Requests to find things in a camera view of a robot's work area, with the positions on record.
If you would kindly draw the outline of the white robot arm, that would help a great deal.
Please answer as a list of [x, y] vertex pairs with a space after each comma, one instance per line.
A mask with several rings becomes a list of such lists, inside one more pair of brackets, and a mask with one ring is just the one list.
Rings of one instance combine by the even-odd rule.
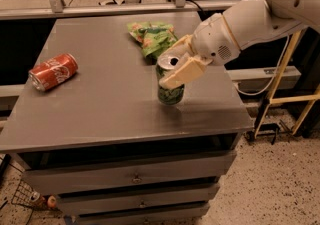
[[178, 63], [159, 85], [175, 89], [202, 76], [209, 65], [222, 66], [252, 45], [307, 26], [320, 31], [320, 0], [241, 0], [201, 22], [162, 54], [177, 57]]

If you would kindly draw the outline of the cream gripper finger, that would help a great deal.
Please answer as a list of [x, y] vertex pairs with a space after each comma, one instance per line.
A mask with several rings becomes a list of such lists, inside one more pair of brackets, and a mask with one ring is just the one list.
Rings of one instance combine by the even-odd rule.
[[178, 62], [177, 68], [168, 72], [159, 81], [159, 85], [164, 89], [172, 90], [190, 83], [201, 77], [211, 62], [211, 59], [201, 56], [183, 57]]
[[183, 36], [158, 57], [157, 64], [159, 66], [176, 66], [184, 54], [193, 54], [191, 39], [191, 35]]

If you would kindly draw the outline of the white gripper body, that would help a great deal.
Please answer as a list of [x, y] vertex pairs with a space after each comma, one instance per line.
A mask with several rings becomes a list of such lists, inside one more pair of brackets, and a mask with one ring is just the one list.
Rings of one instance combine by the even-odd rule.
[[215, 66], [223, 66], [240, 54], [240, 48], [221, 13], [215, 13], [199, 24], [193, 32], [191, 45], [196, 55], [210, 60]]

